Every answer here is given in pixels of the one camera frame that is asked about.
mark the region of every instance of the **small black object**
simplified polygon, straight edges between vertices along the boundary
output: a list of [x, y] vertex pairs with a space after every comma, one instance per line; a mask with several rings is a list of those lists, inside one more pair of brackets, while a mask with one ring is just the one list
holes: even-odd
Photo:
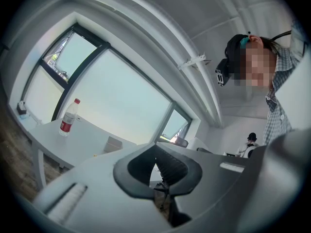
[[220, 84], [220, 86], [224, 86], [230, 79], [228, 59], [222, 59], [215, 72], [217, 73], [218, 84]]
[[17, 112], [19, 115], [24, 115], [27, 113], [26, 107], [24, 106], [25, 102], [21, 101], [17, 104]]
[[160, 205], [160, 210], [162, 211], [162, 210], [164, 210], [164, 203], [165, 203], [165, 200], [169, 194], [170, 187], [168, 185], [166, 185], [165, 182], [160, 182], [157, 185], [162, 186], [162, 188], [155, 187], [154, 190], [159, 191], [159, 192], [164, 192], [164, 200], [163, 200], [162, 204]]
[[186, 141], [185, 139], [181, 138], [181, 137], [177, 137], [176, 141], [175, 141], [175, 145], [186, 148], [188, 146], [188, 141]]
[[279, 34], [279, 35], [273, 37], [271, 40], [275, 41], [276, 39], [279, 39], [279, 38], [281, 38], [281, 37], [283, 37], [283, 36], [286, 36], [286, 35], [289, 35], [289, 34], [291, 34], [291, 33], [292, 33], [291, 30], [286, 31], [286, 32], [284, 32], [284, 33], [281, 33], [281, 34]]

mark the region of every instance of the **white desk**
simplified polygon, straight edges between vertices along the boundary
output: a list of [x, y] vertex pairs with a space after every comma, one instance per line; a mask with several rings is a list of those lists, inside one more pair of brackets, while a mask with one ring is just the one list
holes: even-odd
[[121, 141], [123, 148], [136, 145], [98, 128], [80, 116], [79, 118], [80, 120], [75, 120], [67, 137], [61, 136], [58, 132], [62, 119], [29, 131], [35, 176], [40, 190], [46, 186], [43, 154], [57, 161], [60, 167], [70, 169], [93, 157], [94, 154], [103, 154], [109, 136]]

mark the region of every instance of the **window pane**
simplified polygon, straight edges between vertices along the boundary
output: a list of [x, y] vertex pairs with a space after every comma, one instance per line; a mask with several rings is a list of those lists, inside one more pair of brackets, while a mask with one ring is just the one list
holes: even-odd
[[162, 137], [169, 141], [175, 142], [178, 134], [184, 127], [186, 127], [187, 124], [188, 122], [176, 110], [174, 110], [165, 126]]
[[80, 35], [65, 35], [44, 57], [45, 62], [68, 81], [78, 66], [96, 49]]
[[65, 109], [81, 100], [78, 114], [136, 144], [151, 140], [170, 102], [125, 62], [107, 51], [86, 71]]
[[36, 71], [25, 96], [25, 104], [42, 123], [51, 121], [64, 89], [43, 69]]

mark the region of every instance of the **plastic water bottle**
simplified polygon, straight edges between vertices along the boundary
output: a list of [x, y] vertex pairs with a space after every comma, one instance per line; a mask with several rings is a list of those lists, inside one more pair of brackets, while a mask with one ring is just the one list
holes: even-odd
[[68, 109], [66, 110], [64, 114], [63, 121], [60, 125], [59, 133], [62, 136], [69, 135], [70, 128], [76, 119], [77, 113], [78, 113], [78, 107], [79, 107], [80, 100], [75, 99], [74, 102], [69, 105]]

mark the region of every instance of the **distant person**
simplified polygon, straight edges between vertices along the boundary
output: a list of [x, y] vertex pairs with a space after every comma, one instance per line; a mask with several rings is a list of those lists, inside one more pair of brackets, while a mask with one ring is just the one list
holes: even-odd
[[248, 142], [239, 147], [237, 153], [235, 154], [236, 157], [248, 158], [249, 152], [259, 147], [259, 145], [255, 143], [257, 140], [255, 133], [250, 133], [247, 140]]

